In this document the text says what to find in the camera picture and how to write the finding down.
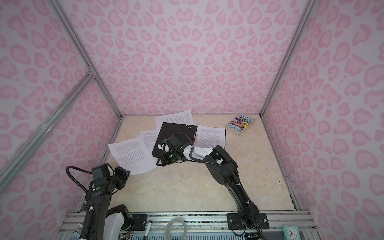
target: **wall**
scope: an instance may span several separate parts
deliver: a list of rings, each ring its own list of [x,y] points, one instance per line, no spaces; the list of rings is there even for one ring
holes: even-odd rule
[[[383,8],[322,0],[266,114],[322,239],[384,238]]]
[[[54,238],[84,194],[65,167],[95,167],[115,124],[115,115],[92,81],[0,196],[0,238]],[[90,174],[71,172],[88,186]]]
[[[0,3],[0,172],[86,69],[44,0]]]
[[[259,113],[305,3],[61,1],[123,114]]]

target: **black folder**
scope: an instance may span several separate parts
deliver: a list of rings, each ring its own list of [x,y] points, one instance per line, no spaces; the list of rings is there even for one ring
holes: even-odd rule
[[[169,122],[163,122],[163,125],[161,126],[159,136],[157,137],[155,147],[152,151],[153,157],[160,157],[164,152],[163,150],[160,150],[157,145],[160,141],[163,141],[165,139],[168,139],[170,136],[177,132],[185,133],[192,141],[194,140],[194,137],[196,135],[197,126],[196,125],[187,125],[187,124],[178,124],[178,123],[169,123]],[[183,144],[189,142],[187,137],[184,135],[177,135],[178,140],[180,140]]]

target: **book cover illustration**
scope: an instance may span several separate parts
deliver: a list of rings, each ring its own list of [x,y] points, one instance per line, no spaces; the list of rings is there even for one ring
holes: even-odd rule
[[[240,114],[239,116],[232,119],[232,121],[230,121],[226,127],[232,130],[235,134],[240,135],[240,133],[242,133],[243,130],[247,128],[253,121],[253,118],[245,114]]]

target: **alarm clock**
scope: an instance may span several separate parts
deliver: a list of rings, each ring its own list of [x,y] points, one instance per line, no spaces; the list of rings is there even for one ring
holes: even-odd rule
[[[295,226],[283,226],[284,240],[301,240],[299,228]]]

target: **table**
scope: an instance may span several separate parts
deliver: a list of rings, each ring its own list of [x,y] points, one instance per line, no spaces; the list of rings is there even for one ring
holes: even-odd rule
[[[224,127],[237,115],[193,115],[195,124]],[[259,210],[294,210],[259,115],[241,136],[227,131],[226,151],[236,161],[240,180]],[[126,116],[115,142],[154,130],[155,116]],[[117,163],[110,154],[113,168]],[[113,195],[111,207],[125,204],[130,212],[232,211],[236,204],[204,164],[183,162],[132,175]]]

